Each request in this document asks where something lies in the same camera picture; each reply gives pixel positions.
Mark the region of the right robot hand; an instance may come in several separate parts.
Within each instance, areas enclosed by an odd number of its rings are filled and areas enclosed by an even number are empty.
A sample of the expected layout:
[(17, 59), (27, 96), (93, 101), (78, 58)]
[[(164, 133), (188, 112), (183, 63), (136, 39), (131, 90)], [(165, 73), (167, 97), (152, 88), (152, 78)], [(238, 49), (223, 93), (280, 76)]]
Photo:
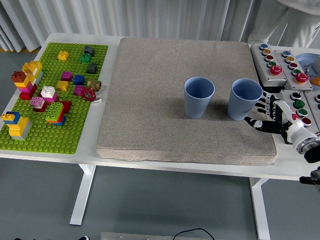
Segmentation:
[(255, 105), (258, 112), (266, 114), (271, 120), (256, 120), (247, 116), (244, 120), (251, 127), (260, 132), (281, 135), (284, 142), (293, 145), (301, 155), (320, 149), (319, 138), (305, 128), (302, 119), (285, 101), (264, 91)]

